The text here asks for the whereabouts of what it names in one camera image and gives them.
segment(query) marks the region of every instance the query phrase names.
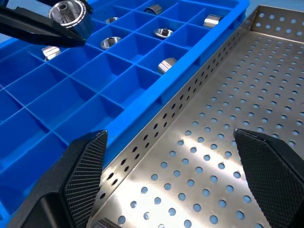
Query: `stainless steel tray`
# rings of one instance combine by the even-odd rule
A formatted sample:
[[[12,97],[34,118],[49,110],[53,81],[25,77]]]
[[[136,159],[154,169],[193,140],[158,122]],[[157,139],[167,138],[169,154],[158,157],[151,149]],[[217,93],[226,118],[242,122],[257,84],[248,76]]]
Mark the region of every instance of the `stainless steel tray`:
[[[303,42],[302,12],[259,6],[105,169],[93,222],[269,228],[232,131],[279,137],[304,158]]]

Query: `metal socket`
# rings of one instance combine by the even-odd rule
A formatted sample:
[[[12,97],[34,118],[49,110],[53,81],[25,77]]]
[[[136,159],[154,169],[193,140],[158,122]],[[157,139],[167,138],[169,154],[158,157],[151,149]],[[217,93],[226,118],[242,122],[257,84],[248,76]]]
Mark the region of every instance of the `metal socket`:
[[[163,75],[166,73],[175,63],[177,60],[175,58],[167,58],[163,60],[157,67],[157,72]]]
[[[159,4],[154,4],[151,5],[147,8],[145,8],[144,12],[145,13],[150,13],[150,14],[154,14],[154,15],[159,15],[162,13],[162,7]]]
[[[108,18],[107,20],[105,20],[104,22],[107,24],[111,24],[112,22],[114,22],[118,19],[119,19],[119,17],[111,17],[111,18]]]
[[[110,47],[112,47],[114,44],[117,44],[120,40],[121,40],[121,37],[108,37],[100,43],[100,47],[103,50],[107,50]]]
[[[42,53],[45,56],[45,61],[49,61],[52,58],[55,58],[57,55],[61,53],[60,49],[55,46],[47,46],[42,49]]]
[[[212,29],[219,23],[220,20],[222,20],[221,16],[209,14],[204,20],[204,27]]]
[[[50,9],[48,17],[77,33],[82,39],[88,39],[95,31],[94,23],[86,6],[79,0],[58,2]]]
[[[156,30],[154,30],[154,34],[161,38],[167,38],[171,36],[172,33],[173,31],[167,28],[157,28]]]

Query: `tray compartment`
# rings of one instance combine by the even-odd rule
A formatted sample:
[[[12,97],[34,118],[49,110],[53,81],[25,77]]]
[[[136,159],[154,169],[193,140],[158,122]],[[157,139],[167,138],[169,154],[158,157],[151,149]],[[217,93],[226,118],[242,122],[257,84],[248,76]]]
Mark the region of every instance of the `tray compartment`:
[[[96,95],[64,121],[55,132],[71,143],[73,139],[88,132],[106,129],[107,125],[122,111],[122,107]]]
[[[7,91],[23,105],[28,105],[66,77],[61,71],[43,64],[8,86]]]
[[[76,71],[72,77],[92,90],[99,92],[120,74],[126,71],[131,63],[111,54],[103,53],[85,67]]]
[[[94,94],[92,90],[84,85],[67,78],[29,104],[28,108],[52,129]]]

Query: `blue compartment divider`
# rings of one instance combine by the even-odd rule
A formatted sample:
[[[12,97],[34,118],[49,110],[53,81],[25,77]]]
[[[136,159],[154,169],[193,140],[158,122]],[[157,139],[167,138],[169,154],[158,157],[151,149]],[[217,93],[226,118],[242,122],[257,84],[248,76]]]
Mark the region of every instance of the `blue compartment divider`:
[[[144,13],[153,4],[163,12]],[[96,31],[83,47],[61,47],[50,61],[45,46],[0,44],[0,227],[74,138],[107,129],[108,165],[242,22],[248,1],[95,0],[92,6]],[[208,14],[224,18],[204,28]],[[109,17],[119,19],[104,23]],[[158,28],[173,34],[157,37]],[[111,36],[122,40],[102,50]],[[158,74],[170,57],[177,63]]]

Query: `perforated sheet metal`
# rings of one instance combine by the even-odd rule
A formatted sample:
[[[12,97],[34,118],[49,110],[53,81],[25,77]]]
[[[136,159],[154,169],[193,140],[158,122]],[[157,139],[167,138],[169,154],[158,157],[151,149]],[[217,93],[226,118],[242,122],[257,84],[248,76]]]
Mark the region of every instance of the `perforated sheet metal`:
[[[123,228],[269,228],[232,131],[280,137],[304,158],[303,52],[301,43],[249,32],[96,218]]]

